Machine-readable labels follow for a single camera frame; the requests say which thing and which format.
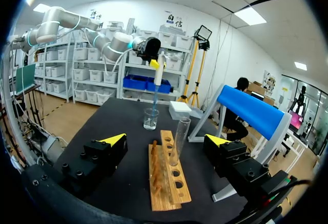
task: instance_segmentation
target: ceiling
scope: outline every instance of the ceiling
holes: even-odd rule
[[[43,14],[33,11],[38,3],[70,8],[103,0],[36,0],[32,7],[25,6],[18,24],[38,24]],[[159,0],[185,5],[210,14],[226,23],[231,11],[236,12],[257,0]],[[230,24],[261,46],[282,69],[304,75],[328,85],[328,60],[325,44],[316,21],[303,0],[271,0],[253,8],[267,21],[248,26],[232,15]],[[296,69],[294,62],[307,65],[307,71]]]

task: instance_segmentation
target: robotic arm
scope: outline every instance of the robotic arm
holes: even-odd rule
[[[3,95],[8,113],[9,121],[13,134],[19,147],[21,148],[26,161],[29,165],[35,164],[35,158],[29,148],[27,147],[19,126],[15,121],[14,111],[12,107],[12,99],[9,90],[9,72],[10,72],[10,51],[15,49],[22,49],[28,52],[33,46],[42,43],[49,43],[57,39],[59,26],[64,28],[84,29],[92,47],[98,49],[107,59],[113,62],[118,62],[121,56],[129,49],[134,50],[137,56],[149,62],[150,66],[156,68],[155,85],[161,85],[163,69],[166,64],[166,57],[161,52],[160,40],[157,38],[144,39],[138,36],[133,37],[124,33],[117,32],[113,40],[109,40],[105,35],[97,32],[100,22],[90,19],[69,11],[62,7],[51,7],[45,14],[42,23],[24,33],[21,37],[14,39],[4,52],[3,65]]]

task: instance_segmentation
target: computer monitor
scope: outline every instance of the computer monitor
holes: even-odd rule
[[[251,93],[251,96],[252,96],[252,97],[255,97],[255,98],[257,98],[257,99],[259,99],[259,100],[261,100],[261,101],[263,101],[263,99],[264,99],[264,96],[263,96],[263,95],[258,94],[258,93],[256,93],[256,92],[252,92],[252,93]]]
[[[296,114],[293,111],[290,111],[290,114],[292,115],[292,120],[291,120],[291,124],[289,125],[289,128],[297,133],[298,129],[301,127],[302,125],[302,121],[303,121],[303,117]]]

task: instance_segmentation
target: cardboard box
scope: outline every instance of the cardboard box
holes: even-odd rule
[[[275,105],[275,101],[274,101],[274,99],[272,99],[272,98],[270,98],[270,97],[264,96],[263,101],[264,101],[265,103],[267,103],[268,105],[272,105],[272,106]]]
[[[247,88],[247,93],[251,94],[252,92],[256,92],[256,93],[261,94],[261,95],[264,96],[265,89],[263,87],[258,86],[255,83],[250,83],[250,85]]]

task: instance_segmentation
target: blue padded bar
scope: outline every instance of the blue padded bar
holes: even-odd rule
[[[283,113],[244,92],[225,85],[217,101],[245,120],[267,140],[276,131]]]

